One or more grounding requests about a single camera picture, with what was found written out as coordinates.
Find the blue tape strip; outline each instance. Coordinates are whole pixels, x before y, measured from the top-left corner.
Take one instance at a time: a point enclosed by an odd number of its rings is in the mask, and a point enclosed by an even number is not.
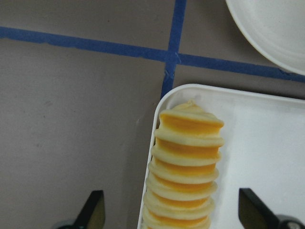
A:
[[[105,52],[117,55],[142,57],[155,61],[166,61],[167,51],[151,49],[127,44],[118,44],[113,42],[102,42],[91,39],[70,37],[44,32],[28,31],[0,27],[0,38],[9,38],[12,40],[33,42],[33,43],[48,43],[50,45],[77,48],[94,52]]]
[[[179,54],[179,58],[181,61],[179,64],[181,65],[305,82],[305,76],[296,73],[286,73],[275,67],[192,56],[181,53]]]
[[[170,40],[168,43],[169,53],[165,64],[161,98],[173,88],[176,64],[179,62],[178,52],[182,34],[185,8],[186,0],[175,1]]]

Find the blue tape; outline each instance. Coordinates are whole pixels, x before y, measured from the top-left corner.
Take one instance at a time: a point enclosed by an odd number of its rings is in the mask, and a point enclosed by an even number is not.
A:
[[[184,21],[186,0],[176,0],[173,11],[173,20],[168,42],[168,58],[165,64],[164,80],[162,84],[161,98],[173,88],[176,64],[180,62],[178,52]]]
[[[142,57],[145,59],[161,62],[165,62],[167,56],[166,50],[158,50],[113,42],[102,42],[91,39],[20,30],[7,27],[0,27],[0,38],[9,38],[12,40],[33,43],[48,43],[50,45],[60,47],[77,48],[82,50],[105,52],[116,55]]]
[[[286,73],[275,67],[227,61],[202,56],[193,56],[181,53],[179,54],[179,58],[181,61],[179,64],[181,65],[305,82],[305,76],[296,73]]]

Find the white container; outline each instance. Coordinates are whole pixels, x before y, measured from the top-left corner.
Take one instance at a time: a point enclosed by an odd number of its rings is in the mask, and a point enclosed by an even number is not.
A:
[[[156,108],[147,163],[159,113],[189,99],[224,121],[210,229],[243,228],[238,219],[240,187],[250,187],[275,214],[305,222],[305,101],[199,84],[176,87]]]

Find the metal screw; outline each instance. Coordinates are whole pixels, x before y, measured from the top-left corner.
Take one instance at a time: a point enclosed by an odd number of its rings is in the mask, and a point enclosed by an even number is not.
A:
[[[288,222],[287,226],[289,229],[301,229],[301,226],[295,222]]]

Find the round white plate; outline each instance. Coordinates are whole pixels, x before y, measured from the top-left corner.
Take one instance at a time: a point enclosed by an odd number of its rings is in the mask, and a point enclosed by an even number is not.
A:
[[[246,39],[278,66],[305,75],[305,0],[226,0]]]

